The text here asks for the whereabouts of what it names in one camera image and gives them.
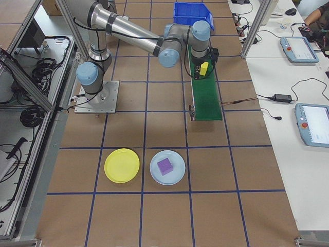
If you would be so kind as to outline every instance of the metal base plate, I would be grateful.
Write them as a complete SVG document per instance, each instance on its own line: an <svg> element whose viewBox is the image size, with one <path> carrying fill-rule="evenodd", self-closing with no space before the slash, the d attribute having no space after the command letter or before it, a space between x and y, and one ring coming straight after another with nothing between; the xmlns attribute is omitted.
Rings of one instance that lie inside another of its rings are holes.
<svg viewBox="0 0 329 247"><path fill-rule="evenodd" d="M89 102L85 103L87 100L85 97L78 98L78 107L75 107L74 112L77 114L99 114L99 113L115 113L118 99L119 91L119 81L104 81L104 87L106 87L110 94L106 102L99 105L91 105ZM84 94L85 91L81 87L79 94Z"/></svg>

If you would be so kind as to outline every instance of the white table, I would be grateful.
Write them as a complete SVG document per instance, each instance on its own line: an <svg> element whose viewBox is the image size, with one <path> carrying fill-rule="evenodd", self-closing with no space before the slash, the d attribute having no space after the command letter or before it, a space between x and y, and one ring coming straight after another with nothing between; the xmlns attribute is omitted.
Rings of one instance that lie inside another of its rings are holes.
<svg viewBox="0 0 329 247"><path fill-rule="evenodd" d="M252 21L259 7L258 0L251 0L254 5L252 13L243 15ZM231 11L248 12L250 5L230 4ZM279 7L287 10L293 8L291 0L280 0ZM292 16L293 23L302 22L299 13ZM280 31L282 19L270 19L260 30L269 30L278 36L291 36L288 27ZM298 27L293 26L295 35L300 36ZM297 81L317 78L327 85L329 79L329 60L322 53L317 53L317 64L292 64L286 58L280 45L280 39L268 32L260 32L262 42L252 45L247 63L257 94L272 96L275 93L289 94L295 99L291 86ZM299 103L329 104L322 95L324 85L315 80L299 83L294 87ZM306 146L296 126L295 104L277 103L260 100L260 106L270 111L273 116L282 116L282 120L273 120L264 112L264 119L273 149L278 161L281 176L286 188L291 209L300 231L329 230L329 149Z"/></svg>

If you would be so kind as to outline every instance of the yellow plate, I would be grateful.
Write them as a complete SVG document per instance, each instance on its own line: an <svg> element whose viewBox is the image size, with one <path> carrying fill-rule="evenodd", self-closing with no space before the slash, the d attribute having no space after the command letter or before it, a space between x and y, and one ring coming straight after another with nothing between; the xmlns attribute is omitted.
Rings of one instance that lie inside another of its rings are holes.
<svg viewBox="0 0 329 247"><path fill-rule="evenodd" d="M137 154L127 148L112 152L105 161L104 171L108 179L115 183L126 183L133 179L139 170Z"/></svg>

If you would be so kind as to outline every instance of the person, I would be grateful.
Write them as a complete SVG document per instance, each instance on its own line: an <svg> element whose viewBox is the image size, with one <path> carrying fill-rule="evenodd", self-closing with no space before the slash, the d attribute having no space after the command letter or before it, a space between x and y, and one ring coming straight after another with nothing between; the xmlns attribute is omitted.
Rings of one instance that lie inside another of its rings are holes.
<svg viewBox="0 0 329 247"><path fill-rule="evenodd" d="M297 10L301 16L306 17L327 2L328 0L301 0L297 6Z"/></svg>
<svg viewBox="0 0 329 247"><path fill-rule="evenodd" d="M313 32L313 40L320 48L329 50L329 2L314 10L304 22Z"/></svg>
<svg viewBox="0 0 329 247"><path fill-rule="evenodd" d="M329 2L314 10L311 14L308 15L308 17L304 20L304 22L309 27L311 24L317 24L320 25L322 28L327 23L328 20L329 20Z"/></svg>

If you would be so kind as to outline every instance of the blue bin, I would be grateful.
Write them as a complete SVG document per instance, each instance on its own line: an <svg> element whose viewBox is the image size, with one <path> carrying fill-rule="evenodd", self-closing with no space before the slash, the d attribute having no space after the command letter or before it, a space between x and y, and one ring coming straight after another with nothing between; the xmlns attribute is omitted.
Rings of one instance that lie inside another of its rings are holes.
<svg viewBox="0 0 329 247"><path fill-rule="evenodd" d="M179 3L174 4L174 23L192 26L197 21L206 21L214 30L214 20L209 9L204 3Z"/></svg>

